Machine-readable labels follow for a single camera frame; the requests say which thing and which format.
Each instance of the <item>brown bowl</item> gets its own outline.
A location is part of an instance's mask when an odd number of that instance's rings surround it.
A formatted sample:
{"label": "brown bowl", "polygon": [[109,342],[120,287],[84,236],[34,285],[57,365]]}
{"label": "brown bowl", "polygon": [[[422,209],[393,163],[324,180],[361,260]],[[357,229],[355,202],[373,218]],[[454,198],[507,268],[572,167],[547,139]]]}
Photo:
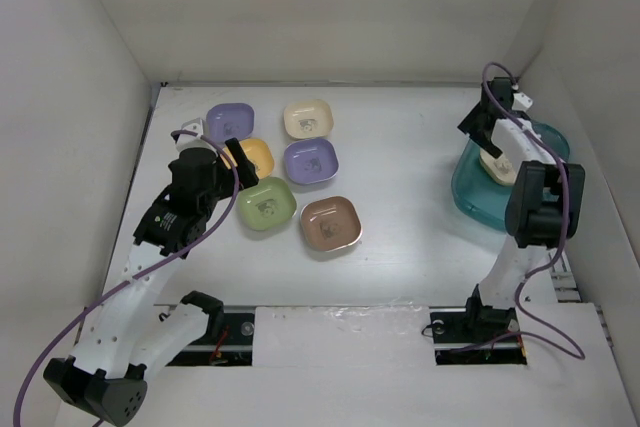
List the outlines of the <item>brown bowl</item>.
{"label": "brown bowl", "polygon": [[344,197],[329,197],[307,204],[300,213],[300,223],[309,245],[321,252],[353,245],[362,235],[356,209]]}

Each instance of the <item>white table surface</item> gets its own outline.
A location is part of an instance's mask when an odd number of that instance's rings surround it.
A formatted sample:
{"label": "white table surface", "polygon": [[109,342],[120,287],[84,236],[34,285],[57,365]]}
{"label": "white table surface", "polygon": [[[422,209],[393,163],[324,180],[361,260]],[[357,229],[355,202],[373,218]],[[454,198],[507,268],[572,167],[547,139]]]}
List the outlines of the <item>white table surface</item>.
{"label": "white table surface", "polygon": [[[281,228],[254,232],[234,212],[189,255],[159,303],[175,304],[197,289],[227,305],[463,304],[493,265],[504,234],[453,203],[451,176],[467,142],[456,126],[479,98],[479,89],[461,87],[162,88],[106,286],[116,283],[135,227],[170,182],[167,165],[177,157],[172,130],[216,104],[246,102],[256,113],[253,137],[265,140],[276,160],[272,175],[286,179],[282,155],[292,139],[283,109],[314,98],[333,110],[328,138],[340,171],[326,183],[289,184],[298,212],[321,198],[349,198],[364,229],[358,244],[320,254],[306,246],[298,214]],[[555,300],[546,275],[528,289],[534,302]]]}

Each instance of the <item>green bowl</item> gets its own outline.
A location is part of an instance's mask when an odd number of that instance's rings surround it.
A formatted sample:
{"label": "green bowl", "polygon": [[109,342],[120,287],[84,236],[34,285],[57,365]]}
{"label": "green bowl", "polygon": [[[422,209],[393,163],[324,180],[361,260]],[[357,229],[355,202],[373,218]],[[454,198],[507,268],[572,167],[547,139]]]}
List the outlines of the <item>green bowl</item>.
{"label": "green bowl", "polygon": [[244,223],[253,230],[269,230],[294,216],[298,204],[287,183],[277,177],[238,194],[238,209]]}

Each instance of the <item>screw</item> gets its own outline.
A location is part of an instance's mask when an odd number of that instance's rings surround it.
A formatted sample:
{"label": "screw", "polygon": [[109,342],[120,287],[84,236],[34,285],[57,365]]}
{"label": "screw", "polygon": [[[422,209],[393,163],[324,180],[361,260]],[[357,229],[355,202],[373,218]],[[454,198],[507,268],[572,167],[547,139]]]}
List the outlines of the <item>screw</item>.
{"label": "screw", "polygon": [[444,334],[444,322],[440,319],[434,320],[433,325],[431,326],[431,330],[434,334],[437,335]]}
{"label": "screw", "polygon": [[253,323],[251,322],[245,322],[240,326],[240,332],[245,337],[249,337],[250,335],[253,335],[253,331],[254,331],[254,327],[253,327]]}

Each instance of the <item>yellow bowl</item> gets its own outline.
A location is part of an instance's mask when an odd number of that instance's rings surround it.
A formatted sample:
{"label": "yellow bowl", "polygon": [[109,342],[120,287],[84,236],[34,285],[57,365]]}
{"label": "yellow bowl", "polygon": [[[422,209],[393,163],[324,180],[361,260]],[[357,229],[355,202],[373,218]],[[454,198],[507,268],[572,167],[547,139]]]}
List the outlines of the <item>yellow bowl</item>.
{"label": "yellow bowl", "polygon": [[[264,140],[260,139],[245,139],[240,141],[240,147],[244,150],[247,159],[256,166],[256,174],[259,179],[268,177],[273,168],[275,167],[275,161],[273,155],[269,150],[269,146]],[[231,157],[231,152],[225,147],[225,153]],[[229,164],[224,160],[224,165],[229,167]],[[233,159],[233,165],[237,165],[235,159]]]}

